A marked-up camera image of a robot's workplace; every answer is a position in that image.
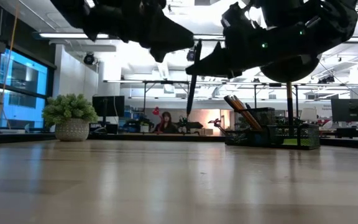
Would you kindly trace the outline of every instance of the white ceiling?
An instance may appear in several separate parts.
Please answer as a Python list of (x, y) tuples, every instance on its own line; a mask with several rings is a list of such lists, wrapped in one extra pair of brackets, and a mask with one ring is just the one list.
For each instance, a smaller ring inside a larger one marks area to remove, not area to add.
[[(195, 34), (221, 34), (222, 27), (219, 25), (220, 15), (235, 0), (221, 0), (210, 6), (195, 6), (195, 0), (173, 1), (171, 13), (166, 11), (169, 18), (181, 24)], [(0, 0), (0, 5), (10, 13), (14, 13), (16, 6), (20, 7), (20, 19), (28, 23), (39, 32), (81, 32), (81, 30), (70, 27), (66, 20), (54, 8), (49, 0)], [(358, 36), (358, 25), (355, 36)], [(117, 53), (120, 55), (124, 74), (148, 73), (157, 69), (157, 64), (149, 55), (146, 49), (142, 49), (137, 43), (124, 44), (119, 40), (99, 41), (92, 43), (88, 40), (71, 41), (71, 46), (77, 45), (115, 45)], [(213, 50), (216, 43), (208, 42), (203, 46), (202, 57), (208, 55)], [(186, 50), (174, 52), (166, 56), (170, 70), (184, 70), (189, 66), (186, 61)], [(358, 57), (358, 45), (342, 44), (325, 53), (331, 59), (323, 60), (325, 67), (335, 67), (340, 62), (336, 60), (337, 55), (347, 55), (346, 58)], [(312, 75), (316, 75), (325, 70), (319, 66)]]

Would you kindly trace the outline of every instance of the black robot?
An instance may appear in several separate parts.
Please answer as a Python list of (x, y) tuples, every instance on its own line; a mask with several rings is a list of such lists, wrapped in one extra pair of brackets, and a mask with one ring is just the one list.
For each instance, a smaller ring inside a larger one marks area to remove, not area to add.
[(193, 33), (167, 18), (166, 0), (50, 0), (67, 22), (92, 41), (98, 34), (138, 42), (157, 62), (176, 50), (194, 46)]
[[(234, 78), (260, 67), (276, 82), (294, 82), (309, 75), (321, 54), (347, 40), (356, 28), (358, 0), (248, 0), (222, 15), (225, 48), (186, 69), (189, 75)], [(261, 8), (267, 29), (245, 12)]]

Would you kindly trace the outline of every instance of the ceiling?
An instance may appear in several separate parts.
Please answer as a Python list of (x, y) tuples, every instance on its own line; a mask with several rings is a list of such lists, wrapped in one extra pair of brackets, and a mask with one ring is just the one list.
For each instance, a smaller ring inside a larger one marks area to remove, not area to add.
[[(223, 28), (219, 22), (220, 15), (230, 4), (236, 1), (168, 0), (167, 2), (171, 4), (172, 11), (169, 12), (166, 8), (165, 14), (195, 34), (221, 34)], [(19, 18), (39, 32), (82, 32), (70, 27), (48, 0), (0, 0), (0, 5), (11, 13), (14, 13), (16, 6), (19, 6)], [(358, 36), (358, 25), (355, 36)], [(148, 51), (142, 49), (137, 43), (124, 44), (119, 40), (101, 40), (96, 43), (90, 40), (71, 40), (70, 42), (65, 41), (62, 43), (67, 45), (67, 51), (76, 52), (80, 56), (84, 52), (79, 49), (84, 49), (84, 46), (115, 45), (117, 54), (121, 59), (124, 75), (152, 74), (153, 70), (158, 70), (157, 64)], [(201, 57), (211, 53), (215, 45), (215, 42), (205, 43)], [(186, 54), (187, 50), (168, 54), (165, 59), (168, 69), (182, 71), (184, 74), (184, 68), (189, 66)], [(358, 45), (342, 44), (327, 51), (323, 59), (321, 62), (324, 66), (319, 65), (311, 74), (312, 76), (324, 72), (326, 68), (334, 68), (337, 73), (349, 73), (349, 68), (355, 65), (352, 61), (358, 59)], [(245, 72), (242, 78), (243, 80), (251, 79), (258, 72), (258, 69)]]

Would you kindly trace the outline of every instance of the window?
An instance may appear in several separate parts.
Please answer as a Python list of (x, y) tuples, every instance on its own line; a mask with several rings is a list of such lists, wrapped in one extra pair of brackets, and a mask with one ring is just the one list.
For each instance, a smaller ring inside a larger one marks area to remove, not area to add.
[(6, 50), (0, 63), (0, 97), (6, 82), (0, 128), (43, 128), (48, 68), (16, 52), (11, 53), (9, 64), (8, 57)]
[[(11, 99), (16, 99), (22, 104), (10, 104)], [(25, 106), (26, 102), (34, 102), (34, 106)], [(0, 128), (8, 127), (7, 120), (12, 128), (24, 128), (27, 124), (30, 128), (43, 128), (42, 110), (44, 107), (45, 99), (43, 98), (5, 90), (4, 112), (0, 119)]]

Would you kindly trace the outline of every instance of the person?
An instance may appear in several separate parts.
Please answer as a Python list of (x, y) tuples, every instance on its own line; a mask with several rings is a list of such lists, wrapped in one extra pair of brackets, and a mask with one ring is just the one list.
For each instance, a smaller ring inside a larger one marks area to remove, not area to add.
[(163, 132), (169, 134), (175, 134), (178, 132), (177, 127), (172, 124), (172, 118), (169, 112), (162, 113), (161, 123), (156, 125), (154, 132)]

